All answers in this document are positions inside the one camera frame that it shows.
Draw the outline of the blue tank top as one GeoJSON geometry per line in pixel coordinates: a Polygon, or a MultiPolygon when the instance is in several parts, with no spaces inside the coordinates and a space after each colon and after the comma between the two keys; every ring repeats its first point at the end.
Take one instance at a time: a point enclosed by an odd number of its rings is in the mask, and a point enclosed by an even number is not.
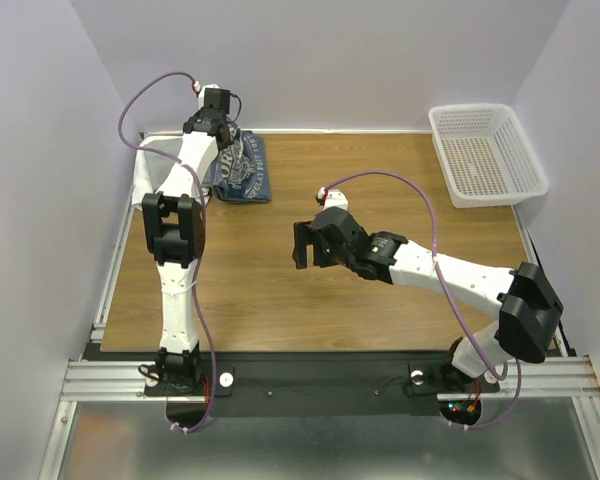
{"type": "Polygon", "coordinates": [[[264,138],[229,123],[231,143],[211,167],[213,194],[227,203],[268,203],[272,200],[264,138]]]}

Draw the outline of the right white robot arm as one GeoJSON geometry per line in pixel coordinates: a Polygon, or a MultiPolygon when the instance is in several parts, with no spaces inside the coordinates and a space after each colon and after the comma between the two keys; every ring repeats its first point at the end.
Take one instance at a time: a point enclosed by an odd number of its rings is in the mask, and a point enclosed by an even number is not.
{"type": "Polygon", "coordinates": [[[489,367],[510,360],[541,364],[548,356],[564,306],[537,265],[491,267],[430,250],[404,236],[367,232],[347,211],[329,207],[293,226],[292,258],[299,269],[343,266],[364,280],[416,287],[464,303],[492,322],[450,348],[440,366],[443,384],[462,390],[489,367]]]}

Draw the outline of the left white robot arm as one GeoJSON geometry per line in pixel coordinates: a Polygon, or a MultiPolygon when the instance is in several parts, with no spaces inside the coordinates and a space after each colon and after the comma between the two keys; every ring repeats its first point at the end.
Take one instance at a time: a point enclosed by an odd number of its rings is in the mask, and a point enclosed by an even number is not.
{"type": "Polygon", "coordinates": [[[145,393],[190,395],[204,387],[194,287],[205,248],[202,181],[219,151],[232,143],[228,125],[231,92],[205,86],[199,108],[183,125],[174,167],[141,201],[147,249],[160,278],[162,327],[156,360],[142,365],[145,393]]]}

